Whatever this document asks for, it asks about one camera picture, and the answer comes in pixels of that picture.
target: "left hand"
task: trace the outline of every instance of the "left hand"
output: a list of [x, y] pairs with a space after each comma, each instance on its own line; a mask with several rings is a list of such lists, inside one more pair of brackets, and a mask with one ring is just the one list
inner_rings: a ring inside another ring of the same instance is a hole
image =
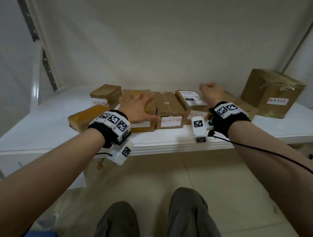
[[142, 93], [135, 95], [133, 98], [122, 98], [120, 97], [119, 111], [123, 112], [130, 123], [141, 123], [145, 121], [157, 121], [161, 117], [158, 115], [149, 115], [144, 109], [146, 104], [151, 101], [154, 94], [151, 96], [142, 96]]

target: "hand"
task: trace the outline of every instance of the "hand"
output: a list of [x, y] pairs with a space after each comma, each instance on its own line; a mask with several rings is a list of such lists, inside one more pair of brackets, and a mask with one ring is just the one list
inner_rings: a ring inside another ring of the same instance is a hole
[[199, 89], [209, 108], [213, 108], [223, 99], [224, 91], [214, 82], [201, 84]]
[[154, 94], [151, 96], [142, 96], [142, 93], [135, 95], [133, 98], [120, 97], [119, 111], [123, 112], [130, 123], [141, 123], [145, 121], [157, 121], [161, 117], [158, 115], [149, 115], [144, 109], [146, 104], [151, 101]]

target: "white plastic device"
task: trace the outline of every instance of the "white plastic device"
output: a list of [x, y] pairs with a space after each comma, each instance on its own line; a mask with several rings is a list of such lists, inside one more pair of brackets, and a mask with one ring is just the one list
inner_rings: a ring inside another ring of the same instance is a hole
[[128, 158], [133, 148], [134, 148], [134, 144], [129, 139], [127, 139], [120, 146], [114, 144], [109, 149], [101, 148], [101, 150], [98, 152], [98, 154], [94, 158], [95, 159], [106, 158], [110, 161], [113, 161], [117, 165], [122, 165]]
[[193, 117], [191, 126], [195, 143], [207, 142], [209, 130], [214, 129], [214, 126], [209, 124], [209, 120], [204, 120], [202, 116]]

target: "printed label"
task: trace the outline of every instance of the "printed label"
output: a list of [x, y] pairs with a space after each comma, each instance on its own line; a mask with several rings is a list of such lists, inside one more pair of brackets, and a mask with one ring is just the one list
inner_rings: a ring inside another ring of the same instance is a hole
[[188, 115], [187, 119], [192, 119], [193, 117], [196, 117], [196, 116], [202, 116], [205, 118], [207, 115], [208, 115], [207, 112], [192, 110], [190, 111], [190, 114]]
[[96, 104], [101, 104], [104, 105], [106, 107], [109, 107], [109, 103], [106, 99], [98, 99], [98, 98], [91, 98], [92, 99], [92, 106], [96, 105]]
[[277, 104], [277, 105], [286, 105], [288, 103], [289, 99], [283, 99], [283, 98], [269, 98], [267, 101], [267, 104]]
[[132, 128], [148, 128], [150, 127], [150, 121], [138, 123], [138, 124], [131, 124]]
[[180, 126], [182, 116], [162, 117], [161, 127], [175, 127]]
[[179, 91], [182, 96], [185, 98], [187, 103], [191, 106], [194, 105], [207, 105], [207, 103], [201, 99], [201, 97], [198, 95], [195, 91]]

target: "right hand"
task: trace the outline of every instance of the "right hand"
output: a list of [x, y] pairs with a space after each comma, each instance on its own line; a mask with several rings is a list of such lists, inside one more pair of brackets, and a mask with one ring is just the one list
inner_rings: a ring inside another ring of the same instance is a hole
[[215, 82], [201, 84], [199, 89], [209, 108], [213, 108], [223, 99], [224, 91]]

